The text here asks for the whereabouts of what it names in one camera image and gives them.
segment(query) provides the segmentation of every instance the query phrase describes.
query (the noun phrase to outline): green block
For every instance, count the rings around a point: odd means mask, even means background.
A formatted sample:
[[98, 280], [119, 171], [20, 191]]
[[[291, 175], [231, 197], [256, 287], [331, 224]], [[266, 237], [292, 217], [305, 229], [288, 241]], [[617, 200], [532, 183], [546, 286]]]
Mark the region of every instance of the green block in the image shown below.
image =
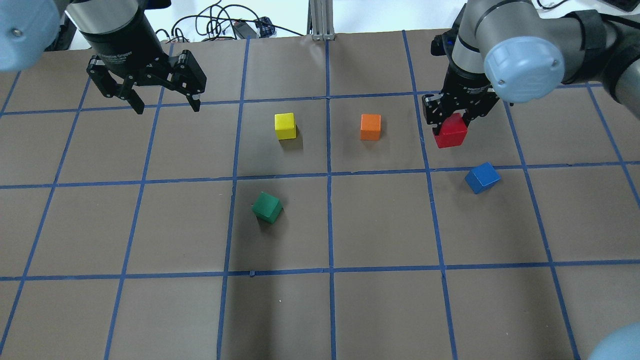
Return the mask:
[[251, 210], [253, 210], [253, 213], [255, 213], [255, 216], [258, 218], [263, 219], [269, 224], [273, 224], [282, 211], [282, 204], [277, 197], [263, 192], [260, 193], [258, 200], [255, 201]]

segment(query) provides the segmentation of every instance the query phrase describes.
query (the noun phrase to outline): blue block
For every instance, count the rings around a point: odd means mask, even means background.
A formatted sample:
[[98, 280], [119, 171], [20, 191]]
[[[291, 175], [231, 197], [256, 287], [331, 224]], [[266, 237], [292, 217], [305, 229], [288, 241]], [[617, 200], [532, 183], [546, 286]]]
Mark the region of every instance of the blue block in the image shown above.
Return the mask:
[[490, 163], [484, 163], [473, 168], [467, 174], [465, 180], [474, 193], [481, 193], [495, 185], [500, 180], [500, 175]]

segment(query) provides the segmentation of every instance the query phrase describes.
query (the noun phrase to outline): orange block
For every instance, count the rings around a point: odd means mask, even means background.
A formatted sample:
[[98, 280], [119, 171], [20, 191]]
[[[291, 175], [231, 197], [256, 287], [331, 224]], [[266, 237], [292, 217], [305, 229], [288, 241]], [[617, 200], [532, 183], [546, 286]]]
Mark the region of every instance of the orange block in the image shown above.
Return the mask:
[[362, 114], [360, 121], [361, 140], [380, 140], [382, 116], [380, 114]]

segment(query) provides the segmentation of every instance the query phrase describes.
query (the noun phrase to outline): light blue joint cap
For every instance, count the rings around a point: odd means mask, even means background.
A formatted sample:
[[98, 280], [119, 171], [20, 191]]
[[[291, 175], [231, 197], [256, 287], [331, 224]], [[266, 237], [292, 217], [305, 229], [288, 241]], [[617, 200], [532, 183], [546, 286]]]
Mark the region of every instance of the light blue joint cap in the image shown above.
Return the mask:
[[549, 41], [515, 37], [494, 46], [484, 58], [484, 73], [495, 93], [508, 102], [539, 99], [564, 77], [564, 58]]
[[607, 336], [589, 360], [637, 360], [640, 356], [640, 322], [614, 331]]
[[59, 29], [53, 0], [0, 0], [0, 72], [33, 66]]

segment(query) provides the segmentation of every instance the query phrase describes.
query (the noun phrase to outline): black cable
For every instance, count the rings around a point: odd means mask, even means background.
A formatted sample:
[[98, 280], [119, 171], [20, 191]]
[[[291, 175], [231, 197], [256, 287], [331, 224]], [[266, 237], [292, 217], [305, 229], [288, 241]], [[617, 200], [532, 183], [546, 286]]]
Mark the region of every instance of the black cable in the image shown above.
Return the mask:
[[222, 14], [222, 11], [223, 11], [223, 10], [226, 12], [227, 8], [243, 8], [243, 9], [245, 9], [245, 10], [249, 10], [249, 11], [253, 14], [253, 16], [255, 16], [255, 19], [256, 19], [256, 20], [258, 20], [258, 21], [260, 21], [260, 17], [258, 16], [258, 14], [256, 14], [256, 13], [255, 13], [255, 11], [253, 11], [253, 10], [249, 9], [249, 8], [248, 8], [248, 7], [246, 7], [245, 5], [239, 5], [239, 4], [231, 4], [231, 5], [226, 5], [226, 6], [222, 7], [222, 8], [220, 9], [220, 12], [218, 13], [218, 16], [217, 16], [217, 17], [220, 17], [220, 15]]
[[[218, 0], [218, 2], [217, 2], [217, 3], [207, 6], [207, 7], [206, 7], [206, 8], [204, 8], [200, 13], [198, 13], [198, 15], [202, 15], [202, 14], [203, 14], [203, 13], [205, 13], [207, 10], [209, 10], [209, 11], [210, 11], [214, 6], [216, 6], [216, 5], [220, 4], [221, 2], [222, 2], [222, 0]], [[196, 18], [196, 32], [198, 33], [198, 35], [202, 35], [202, 36], [209, 36], [209, 22], [207, 23], [207, 32], [203, 34], [203, 33], [201, 33], [201, 32], [198, 30], [198, 18]]]
[[[231, 19], [231, 15], [229, 15], [229, 13], [227, 12], [227, 9], [225, 9], [224, 7], [222, 7], [222, 6], [218, 5], [218, 4], [216, 4], [216, 5], [215, 5], [215, 7], [220, 9], [220, 12], [218, 13], [218, 16], [217, 16], [217, 17], [220, 17], [220, 14], [222, 14], [222, 12], [224, 12], [224, 13], [225, 13], [225, 15], [227, 15], [227, 19]], [[214, 21], [214, 19], [213, 19], [213, 17], [214, 17], [214, 16], [213, 16], [213, 7], [209, 10], [209, 16], [212, 18], [209, 22]], [[229, 26], [231, 26], [231, 23], [232, 23], [231, 21], [229, 21], [229, 25], [227, 25], [227, 27], [223, 29], [223, 28], [222, 28], [222, 24], [223, 24], [223, 22], [224, 22], [225, 20], [223, 20], [223, 21], [218, 21], [218, 19], [216, 19], [215, 21], [216, 21], [215, 31], [212, 31], [212, 33], [214, 34], [214, 38], [213, 38], [214, 40], [215, 40], [216, 38], [219, 38], [221, 34], [225, 34], [225, 30], [227, 30], [227, 29], [229, 28]], [[237, 39], [238, 39], [238, 35], [236, 34], [236, 29], [234, 29], [234, 28], [232, 27], [232, 28], [231, 28], [231, 32], [232, 32], [232, 33], [233, 33], [233, 35], [234, 35], [234, 39], [236, 39], [236, 40], [237, 40]]]
[[205, 42], [205, 41], [213, 41], [213, 40], [219, 40], [219, 39], [221, 39], [221, 38], [227, 38], [227, 39], [231, 39], [231, 40], [237, 40], [237, 39], [236, 39], [236, 38], [234, 38], [234, 37], [216, 37], [216, 38], [206, 38], [206, 39], [202, 40], [202, 42]]
[[160, 31], [162, 31], [162, 32], [166, 35], [166, 37], [167, 37], [167, 38], [171, 38], [171, 36], [169, 36], [169, 32], [168, 32], [167, 30], [165, 30], [165, 29], [158, 29], [158, 30], [156, 30], [156, 35], [158, 35], [158, 33], [159, 33]]
[[540, 2], [540, 0], [536, 0], [536, 2], [538, 3], [538, 5], [540, 6], [540, 8], [542, 8], [542, 9], [544, 9], [544, 10], [553, 10], [553, 9], [557, 8], [558, 6], [560, 6], [560, 5], [564, 4], [564, 3], [566, 3], [567, 1], [569, 1], [569, 0], [562, 0], [562, 1], [560, 1], [559, 3], [557, 3], [557, 4], [553, 5], [553, 6], [545, 6], [545, 5], [542, 5], [542, 3]]
[[180, 22], [182, 22], [182, 21], [184, 21], [184, 20], [186, 20], [186, 19], [192, 19], [192, 18], [195, 18], [195, 17], [204, 17], [204, 18], [206, 18], [206, 19], [216, 19], [216, 20], [224, 20], [224, 21], [246, 21], [246, 22], [252, 22], [252, 23], [254, 23], [254, 24], [261, 24], [261, 25], [262, 25], [262, 24], [267, 24], [267, 25], [269, 25], [269, 26], [273, 26], [273, 27], [274, 27], [274, 28], [276, 28], [276, 29], [282, 29], [282, 30], [284, 30], [284, 31], [288, 31], [288, 32], [290, 32], [290, 33], [292, 33], [292, 34], [296, 34], [296, 35], [299, 35], [299, 36], [301, 36], [301, 37], [303, 37], [303, 36], [304, 36], [303, 34], [298, 33], [297, 31], [293, 31], [293, 30], [290, 30], [290, 29], [287, 29], [287, 28], [283, 28], [283, 27], [281, 27], [281, 26], [277, 26], [277, 25], [273, 25], [273, 24], [268, 24], [268, 23], [266, 23], [266, 22], [264, 22], [264, 21], [258, 21], [258, 20], [243, 20], [243, 19], [222, 19], [222, 18], [219, 18], [219, 17], [209, 17], [209, 16], [206, 16], [206, 15], [188, 15], [188, 16], [185, 16], [185, 17], [181, 17], [180, 19], [178, 19], [178, 21], [176, 21], [176, 22], [173, 24], [173, 26], [172, 26], [172, 28], [171, 28], [171, 34], [175, 34], [176, 26], [177, 26]]
[[175, 28], [175, 34], [177, 36], [178, 41], [180, 42], [180, 38], [182, 38], [181, 42], [189, 42], [189, 40], [187, 40], [186, 37], [184, 37], [184, 33], [182, 32], [182, 29], [180, 28]]

